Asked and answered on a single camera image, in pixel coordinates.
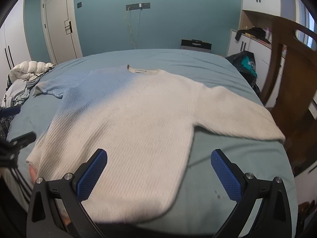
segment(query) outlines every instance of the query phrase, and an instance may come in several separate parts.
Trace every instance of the blue gripper pad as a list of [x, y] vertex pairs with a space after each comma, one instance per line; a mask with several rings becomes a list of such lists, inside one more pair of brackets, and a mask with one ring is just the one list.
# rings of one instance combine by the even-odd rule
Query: blue gripper pad
[[108, 157], [106, 151], [100, 150], [97, 157], [88, 167], [87, 171], [83, 174], [77, 183], [76, 197], [79, 201], [88, 199], [90, 193], [95, 187], [102, 171], [107, 165]]
[[242, 197], [241, 184], [230, 168], [226, 165], [222, 157], [216, 150], [210, 156], [211, 165], [214, 168], [222, 186], [226, 190], [229, 198], [239, 202]]

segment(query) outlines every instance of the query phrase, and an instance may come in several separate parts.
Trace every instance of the metal screw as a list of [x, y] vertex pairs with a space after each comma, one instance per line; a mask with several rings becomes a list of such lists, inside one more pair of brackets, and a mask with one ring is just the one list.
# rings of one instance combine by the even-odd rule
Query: metal screw
[[253, 179], [253, 178], [254, 178], [254, 174], [253, 174], [253, 173], [246, 173], [245, 176], [246, 176], [248, 179]]
[[72, 174], [72, 173], [67, 173], [67, 174], [64, 175], [64, 178], [65, 178], [66, 180], [72, 179], [72, 177], [73, 177], [73, 174]]
[[36, 183], [38, 183], [38, 184], [40, 184], [42, 181], [43, 181], [42, 177], [39, 177], [39, 178], [36, 179]]
[[281, 183], [281, 182], [282, 182], [282, 178], [281, 178], [281, 177], [278, 177], [278, 176], [275, 177], [275, 180], [276, 180], [277, 183]]

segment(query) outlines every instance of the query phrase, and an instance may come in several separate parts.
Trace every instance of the white puffer jacket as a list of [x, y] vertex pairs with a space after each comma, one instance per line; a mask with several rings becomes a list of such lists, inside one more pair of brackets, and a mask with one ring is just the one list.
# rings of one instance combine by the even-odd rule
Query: white puffer jacket
[[9, 77], [12, 83], [17, 79], [32, 81], [48, 70], [53, 69], [54, 66], [55, 64], [51, 64], [50, 62], [24, 61], [10, 70]]

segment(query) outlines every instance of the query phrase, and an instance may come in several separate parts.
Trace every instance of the teal wall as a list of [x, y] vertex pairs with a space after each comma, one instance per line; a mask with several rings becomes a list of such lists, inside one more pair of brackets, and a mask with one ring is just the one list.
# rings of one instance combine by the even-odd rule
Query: teal wall
[[[78, 2], [82, 2], [81, 8], [77, 8]], [[140, 13], [139, 35], [137, 39], [133, 37], [139, 48], [179, 49], [181, 39], [198, 39], [212, 43], [213, 53], [225, 55], [229, 30], [237, 29], [239, 24], [241, 0], [74, 0], [83, 56], [134, 49], [129, 43], [130, 30], [124, 15], [126, 4], [138, 2], [151, 3], [150, 9], [127, 14], [136, 35]], [[38, 7], [35, 0], [25, 0], [25, 3], [26, 35], [34, 39], [32, 42], [28, 39], [31, 56], [34, 60], [49, 59], [42, 32], [40, 0]]]
[[31, 59], [50, 62], [42, 27], [41, 0], [24, 1], [24, 27]]

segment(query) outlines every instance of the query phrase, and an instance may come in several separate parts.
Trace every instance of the door handle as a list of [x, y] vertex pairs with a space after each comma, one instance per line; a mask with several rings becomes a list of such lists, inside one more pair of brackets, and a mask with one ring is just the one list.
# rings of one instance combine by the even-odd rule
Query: door handle
[[72, 23], [71, 23], [71, 21], [69, 21], [69, 25], [68, 26], [66, 26], [66, 27], [64, 27], [64, 29], [66, 30], [66, 35], [68, 35], [68, 34], [70, 34], [70, 33], [72, 33], [73, 32], [73, 29], [72, 29]]
[[9, 58], [8, 58], [8, 54], [7, 54], [7, 49], [4, 49], [5, 51], [5, 56], [7, 57], [7, 61], [8, 61], [8, 64], [9, 64], [9, 68], [11, 70], [11, 66], [10, 66], [10, 63], [9, 63]]
[[8, 49], [9, 49], [9, 55], [11, 57], [12, 66], [14, 67], [14, 63], [13, 63], [13, 60], [12, 60], [12, 55], [11, 55], [11, 51], [10, 51], [10, 47], [9, 46], [8, 46]]

